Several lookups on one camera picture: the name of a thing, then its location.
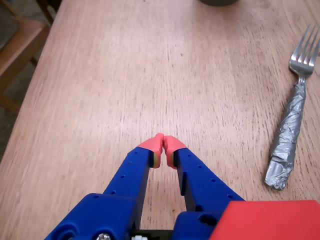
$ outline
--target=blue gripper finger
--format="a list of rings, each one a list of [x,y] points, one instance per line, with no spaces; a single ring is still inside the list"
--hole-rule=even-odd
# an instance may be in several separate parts
[[[93,240],[100,234],[112,240],[129,239],[130,231],[140,228],[154,156],[141,147],[129,152],[103,194],[85,196],[46,240]]]
[[[243,201],[188,148],[173,153],[187,211],[223,213],[230,201]]]

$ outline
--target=fork handle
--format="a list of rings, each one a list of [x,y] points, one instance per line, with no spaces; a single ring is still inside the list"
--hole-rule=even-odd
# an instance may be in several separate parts
[[[274,139],[269,167],[264,182],[277,189],[283,190],[294,169],[298,135],[306,100],[306,81],[299,77],[294,85],[290,101],[286,105],[283,119]]]

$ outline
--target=fork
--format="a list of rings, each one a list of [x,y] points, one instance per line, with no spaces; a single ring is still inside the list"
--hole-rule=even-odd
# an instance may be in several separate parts
[[[306,100],[306,79],[314,71],[319,52],[320,39],[313,50],[320,31],[320,27],[316,27],[316,25],[313,27],[303,47],[310,26],[307,27],[289,61],[290,70],[297,74],[299,79],[294,85],[293,94],[286,105],[283,119],[279,125],[277,136],[274,139],[270,151],[270,162],[264,180],[267,185],[277,190],[283,190],[286,187],[290,173],[294,169],[297,139],[300,133]],[[315,36],[308,48],[316,28]]]

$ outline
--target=wooden chair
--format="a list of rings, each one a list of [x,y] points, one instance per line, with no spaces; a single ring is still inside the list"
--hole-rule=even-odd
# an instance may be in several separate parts
[[[54,18],[52,17],[51,13],[48,11],[49,3],[47,2],[47,0],[35,0],[35,1],[39,5],[41,11],[43,12],[48,22],[52,25],[54,23]]]
[[[4,92],[28,62],[37,65],[34,55],[44,46],[49,27],[42,22],[19,16],[5,1],[2,0],[2,3],[18,22],[19,28],[0,51],[0,107],[18,113],[20,105],[5,97]]]

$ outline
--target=table surface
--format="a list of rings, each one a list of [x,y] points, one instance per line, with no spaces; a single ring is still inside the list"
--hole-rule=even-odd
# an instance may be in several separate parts
[[[158,132],[248,201],[320,201],[319,59],[288,186],[263,183],[297,80],[289,58],[319,12],[314,0],[65,0],[0,164],[0,238],[46,237]],[[149,172],[143,229],[171,229],[185,210],[162,159]]]

